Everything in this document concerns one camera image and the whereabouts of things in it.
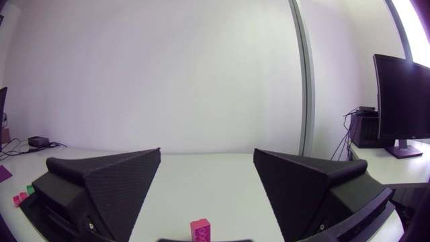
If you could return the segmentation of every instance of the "magenta block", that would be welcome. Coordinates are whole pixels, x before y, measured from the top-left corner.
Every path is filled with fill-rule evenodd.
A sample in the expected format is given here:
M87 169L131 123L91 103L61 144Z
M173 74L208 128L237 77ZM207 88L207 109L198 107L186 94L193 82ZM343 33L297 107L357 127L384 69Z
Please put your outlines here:
M210 242L210 223L206 218L193 221L189 225L194 242Z
M20 192L19 198L21 198L21 202L27 198L27 192Z
M19 204L21 203L21 200L19 199L19 196L14 196L13 197L13 203L15 204L15 207L19 206Z

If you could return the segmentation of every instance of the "green block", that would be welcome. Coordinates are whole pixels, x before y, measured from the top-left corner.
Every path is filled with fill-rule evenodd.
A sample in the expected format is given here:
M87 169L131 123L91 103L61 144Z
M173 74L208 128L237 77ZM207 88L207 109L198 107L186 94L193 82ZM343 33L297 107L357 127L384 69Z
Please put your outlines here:
M32 185L28 185L27 186L27 193L28 193L28 195L32 194L33 192L34 192L33 186Z

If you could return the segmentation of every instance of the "purple object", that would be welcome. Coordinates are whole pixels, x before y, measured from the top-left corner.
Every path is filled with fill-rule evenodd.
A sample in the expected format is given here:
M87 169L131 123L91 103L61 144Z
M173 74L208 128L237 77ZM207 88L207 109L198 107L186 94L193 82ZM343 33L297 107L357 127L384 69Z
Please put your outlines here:
M9 177L12 177L12 173L10 173L6 167L0 165L0 182L3 182Z

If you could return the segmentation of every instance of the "white desk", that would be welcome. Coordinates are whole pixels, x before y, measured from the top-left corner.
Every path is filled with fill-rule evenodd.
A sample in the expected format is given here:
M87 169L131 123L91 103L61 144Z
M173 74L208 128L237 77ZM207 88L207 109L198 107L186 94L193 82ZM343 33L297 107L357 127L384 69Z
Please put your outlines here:
M12 196L47 171L47 157L111 154L57 147L0 161L13 174L0 183L0 213L17 241L44 241ZM252 155L162 155L130 241L189 240L189 222L200 218L211 222L213 241L283 241ZM398 241L402 234L394 211L372 241Z
M430 178L430 145L415 140L408 140L408 145L419 149L423 155L397 159L385 149L360 149L355 144L351 145L351 152L368 162L369 174L381 184L390 188L425 187Z

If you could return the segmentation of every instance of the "power adapter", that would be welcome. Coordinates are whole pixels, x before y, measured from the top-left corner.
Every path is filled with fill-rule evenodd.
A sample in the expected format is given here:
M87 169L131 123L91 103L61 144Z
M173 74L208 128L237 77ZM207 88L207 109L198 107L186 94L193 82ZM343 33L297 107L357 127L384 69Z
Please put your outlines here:
M33 136L28 138L28 145L36 147L38 149L47 147L49 145L49 138Z

